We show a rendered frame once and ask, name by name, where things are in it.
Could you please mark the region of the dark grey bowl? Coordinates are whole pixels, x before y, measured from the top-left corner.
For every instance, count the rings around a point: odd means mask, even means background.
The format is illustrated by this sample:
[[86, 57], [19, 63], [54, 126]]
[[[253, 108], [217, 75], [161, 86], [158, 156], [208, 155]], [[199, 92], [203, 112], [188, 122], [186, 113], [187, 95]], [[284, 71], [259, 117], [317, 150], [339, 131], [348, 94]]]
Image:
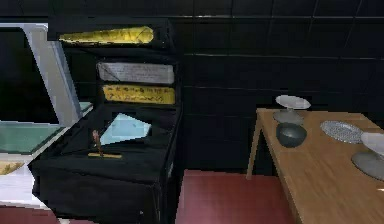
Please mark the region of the dark grey bowl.
[[307, 137], [307, 131], [300, 125], [293, 123], [280, 123], [276, 127], [276, 138], [286, 148], [301, 145]]

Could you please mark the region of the yellow printed book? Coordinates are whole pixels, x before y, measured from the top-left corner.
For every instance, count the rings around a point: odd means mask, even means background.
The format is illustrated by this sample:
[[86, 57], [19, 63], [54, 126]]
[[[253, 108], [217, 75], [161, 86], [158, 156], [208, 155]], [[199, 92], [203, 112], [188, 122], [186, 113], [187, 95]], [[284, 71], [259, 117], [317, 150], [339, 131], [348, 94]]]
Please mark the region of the yellow printed book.
[[147, 103], [173, 105], [176, 102], [175, 90], [170, 87], [138, 85], [104, 85], [105, 99], [114, 102]]

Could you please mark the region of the grey flat book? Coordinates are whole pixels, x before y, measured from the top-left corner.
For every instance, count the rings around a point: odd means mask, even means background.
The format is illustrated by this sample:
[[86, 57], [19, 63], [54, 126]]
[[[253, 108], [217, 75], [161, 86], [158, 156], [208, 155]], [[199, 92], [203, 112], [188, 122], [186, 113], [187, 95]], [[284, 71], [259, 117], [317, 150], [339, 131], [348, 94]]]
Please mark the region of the grey flat book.
[[97, 70], [104, 81], [172, 84], [175, 80], [172, 65], [99, 62]]

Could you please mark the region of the pale blue sheet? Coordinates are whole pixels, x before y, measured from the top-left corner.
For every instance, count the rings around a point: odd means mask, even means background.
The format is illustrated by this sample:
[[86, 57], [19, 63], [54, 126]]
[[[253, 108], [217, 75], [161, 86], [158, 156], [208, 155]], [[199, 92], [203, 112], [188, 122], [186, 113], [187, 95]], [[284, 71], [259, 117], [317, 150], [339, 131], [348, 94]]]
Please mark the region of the pale blue sheet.
[[151, 125], [119, 113], [101, 135], [102, 145], [145, 137]]

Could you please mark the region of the small brown statuette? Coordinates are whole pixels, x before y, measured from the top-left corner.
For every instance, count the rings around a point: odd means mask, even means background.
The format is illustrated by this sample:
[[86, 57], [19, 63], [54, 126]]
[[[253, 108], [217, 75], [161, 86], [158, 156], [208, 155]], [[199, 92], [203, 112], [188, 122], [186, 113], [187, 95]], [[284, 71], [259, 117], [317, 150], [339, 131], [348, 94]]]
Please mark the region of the small brown statuette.
[[121, 154], [106, 154], [102, 151], [101, 148], [101, 141], [100, 141], [100, 135], [97, 130], [92, 131], [92, 138], [95, 142], [97, 152], [93, 153], [90, 152], [88, 153], [88, 157], [100, 157], [100, 158], [112, 158], [112, 159], [121, 159], [122, 155]]

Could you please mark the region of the yellow flat book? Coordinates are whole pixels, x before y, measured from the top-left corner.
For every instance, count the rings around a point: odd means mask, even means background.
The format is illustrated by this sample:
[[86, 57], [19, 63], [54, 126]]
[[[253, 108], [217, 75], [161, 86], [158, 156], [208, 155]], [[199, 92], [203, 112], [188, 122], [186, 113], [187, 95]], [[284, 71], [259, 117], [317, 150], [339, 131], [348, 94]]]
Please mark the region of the yellow flat book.
[[147, 44], [153, 39], [154, 31], [148, 26], [67, 33], [59, 36], [60, 41], [67, 43], [91, 44]]

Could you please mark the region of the grey patterned plate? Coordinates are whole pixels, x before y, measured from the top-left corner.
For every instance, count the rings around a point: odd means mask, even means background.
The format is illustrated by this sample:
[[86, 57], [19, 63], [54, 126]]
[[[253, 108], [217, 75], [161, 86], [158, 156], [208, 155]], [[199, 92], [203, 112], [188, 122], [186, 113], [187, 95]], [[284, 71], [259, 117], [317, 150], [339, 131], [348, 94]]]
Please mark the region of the grey patterned plate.
[[360, 144], [363, 131], [346, 122], [328, 120], [320, 124], [321, 130], [329, 137], [350, 144]]

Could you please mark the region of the wooden table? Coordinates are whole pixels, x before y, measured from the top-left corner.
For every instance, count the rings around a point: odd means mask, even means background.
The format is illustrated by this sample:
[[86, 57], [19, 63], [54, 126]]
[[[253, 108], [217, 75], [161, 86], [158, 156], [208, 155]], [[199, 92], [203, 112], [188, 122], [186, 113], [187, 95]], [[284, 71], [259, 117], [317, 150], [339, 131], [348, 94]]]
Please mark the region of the wooden table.
[[246, 178], [252, 170], [260, 136], [269, 152], [295, 224], [384, 224], [384, 182], [359, 171], [351, 157], [367, 150], [330, 138], [320, 128], [326, 120], [353, 124], [364, 131], [383, 130], [361, 113], [302, 111], [305, 141], [283, 147], [276, 137], [273, 109], [256, 110], [256, 123]]

